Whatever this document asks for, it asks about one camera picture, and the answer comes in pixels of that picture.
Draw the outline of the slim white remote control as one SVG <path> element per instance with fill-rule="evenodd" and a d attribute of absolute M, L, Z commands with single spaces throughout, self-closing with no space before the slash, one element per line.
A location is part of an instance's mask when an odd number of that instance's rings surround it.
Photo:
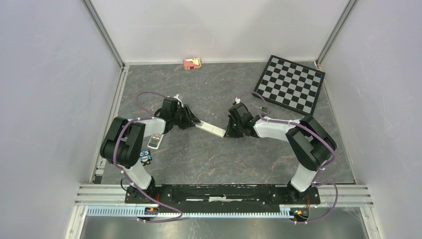
<path fill-rule="evenodd" d="M 199 129 L 201 129 L 201 130 L 204 130 L 208 133 L 211 133 L 211 134 L 216 135 L 216 136 L 221 137 L 221 138 L 224 138 L 225 133 L 226 133 L 225 129 L 222 129 L 220 127 L 217 127 L 215 125 L 212 125 L 212 124 L 204 122 L 204 121 L 200 121 L 195 126 Z"/>

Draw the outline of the white remote red buttons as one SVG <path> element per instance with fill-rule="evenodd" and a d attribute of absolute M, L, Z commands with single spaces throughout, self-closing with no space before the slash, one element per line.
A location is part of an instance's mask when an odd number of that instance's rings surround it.
<path fill-rule="evenodd" d="M 147 147 L 150 149 L 158 150 L 163 140 L 164 134 L 153 134 L 151 135 Z"/>

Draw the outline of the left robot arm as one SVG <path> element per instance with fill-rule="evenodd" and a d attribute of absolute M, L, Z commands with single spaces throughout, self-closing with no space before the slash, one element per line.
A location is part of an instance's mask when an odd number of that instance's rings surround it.
<path fill-rule="evenodd" d="M 143 139 L 166 134 L 174 126 L 187 129 L 199 124 L 188 105 L 174 97 L 165 97 L 162 107 L 152 116 L 126 119 L 115 117 L 102 141 L 100 156 L 113 164 L 128 179 L 137 196 L 145 203 L 156 198 L 154 178 L 139 160 Z"/>

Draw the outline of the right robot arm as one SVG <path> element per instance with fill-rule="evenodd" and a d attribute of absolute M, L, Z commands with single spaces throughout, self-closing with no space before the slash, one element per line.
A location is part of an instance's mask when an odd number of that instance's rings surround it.
<path fill-rule="evenodd" d="M 337 145 L 333 138 L 312 116 L 301 120 L 254 117 L 243 103 L 234 104 L 228 112 L 227 137 L 271 138 L 290 144 L 299 165 L 288 182 L 287 195 L 293 203 L 302 202 L 317 173 L 335 157 Z"/>

